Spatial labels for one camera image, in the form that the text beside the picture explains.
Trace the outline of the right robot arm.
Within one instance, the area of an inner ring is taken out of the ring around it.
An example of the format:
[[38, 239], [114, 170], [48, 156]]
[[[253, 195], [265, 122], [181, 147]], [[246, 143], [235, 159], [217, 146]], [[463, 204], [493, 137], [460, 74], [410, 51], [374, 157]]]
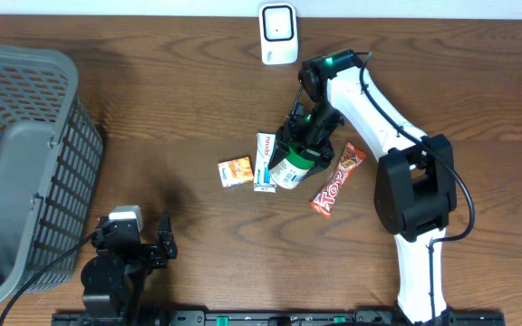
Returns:
[[447, 310], [440, 250], [457, 205], [452, 146], [402, 117], [372, 82], [369, 57], [345, 49], [303, 62], [298, 81], [314, 107], [305, 113], [295, 103], [276, 132], [268, 171], [278, 186], [293, 189], [326, 170], [334, 159], [330, 137], [350, 122], [377, 162], [373, 202], [397, 245], [399, 312], [408, 324], [429, 325]]

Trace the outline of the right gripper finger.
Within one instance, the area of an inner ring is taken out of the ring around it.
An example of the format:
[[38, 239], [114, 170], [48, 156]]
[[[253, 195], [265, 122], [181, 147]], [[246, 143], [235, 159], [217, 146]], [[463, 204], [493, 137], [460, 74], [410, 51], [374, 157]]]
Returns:
[[275, 136], [275, 145], [273, 154], [269, 160], [268, 168], [275, 168], [281, 161], [283, 161], [290, 153], [290, 141], [289, 137], [283, 135]]
[[315, 151], [301, 151], [299, 153], [300, 158], [309, 161], [312, 166], [308, 169], [303, 177], [303, 181], [308, 179], [309, 177], [321, 173], [328, 169], [331, 165], [331, 162], [334, 158], [333, 151], [323, 151], [323, 152], [315, 152]]

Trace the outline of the white Panadol box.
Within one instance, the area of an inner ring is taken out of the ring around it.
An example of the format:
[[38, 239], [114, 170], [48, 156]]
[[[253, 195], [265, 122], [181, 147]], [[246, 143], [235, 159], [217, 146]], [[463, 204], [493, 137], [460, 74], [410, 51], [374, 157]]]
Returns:
[[274, 134], [256, 134], [256, 163], [254, 169], [254, 190], [256, 192], [276, 192], [276, 183], [270, 176], [269, 168], [269, 162], [273, 155], [274, 145]]

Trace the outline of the red Top chocolate bar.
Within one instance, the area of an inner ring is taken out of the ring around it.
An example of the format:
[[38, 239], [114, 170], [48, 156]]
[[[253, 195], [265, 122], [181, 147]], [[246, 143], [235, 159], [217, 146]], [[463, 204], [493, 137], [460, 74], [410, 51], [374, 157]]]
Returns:
[[356, 148], [352, 142], [347, 142], [333, 173], [312, 199], [310, 207], [326, 219], [329, 219], [344, 183], [365, 158], [366, 154], [363, 151]]

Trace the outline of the green lid jar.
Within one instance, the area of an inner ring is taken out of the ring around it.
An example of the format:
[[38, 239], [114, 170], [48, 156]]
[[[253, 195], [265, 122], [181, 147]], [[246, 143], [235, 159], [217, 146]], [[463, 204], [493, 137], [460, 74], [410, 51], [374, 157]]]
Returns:
[[296, 188], [314, 166], [312, 160], [303, 158], [299, 152], [300, 148], [290, 146], [287, 156], [270, 170], [272, 180], [279, 187]]

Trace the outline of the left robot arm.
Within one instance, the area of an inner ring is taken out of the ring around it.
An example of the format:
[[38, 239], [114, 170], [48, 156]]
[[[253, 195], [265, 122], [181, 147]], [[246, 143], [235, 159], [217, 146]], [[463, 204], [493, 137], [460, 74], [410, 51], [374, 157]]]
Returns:
[[147, 277], [178, 255], [169, 212], [156, 241], [140, 240], [139, 219], [104, 216], [92, 234], [97, 256], [82, 269], [84, 325], [166, 325], [166, 313], [140, 303]]

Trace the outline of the orange small packet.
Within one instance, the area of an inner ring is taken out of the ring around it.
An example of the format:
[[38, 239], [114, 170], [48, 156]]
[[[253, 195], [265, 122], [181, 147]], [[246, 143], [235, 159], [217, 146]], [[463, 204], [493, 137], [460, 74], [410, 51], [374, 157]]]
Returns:
[[223, 188], [242, 185], [254, 180], [249, 157], [236, 158], [217, 164]]

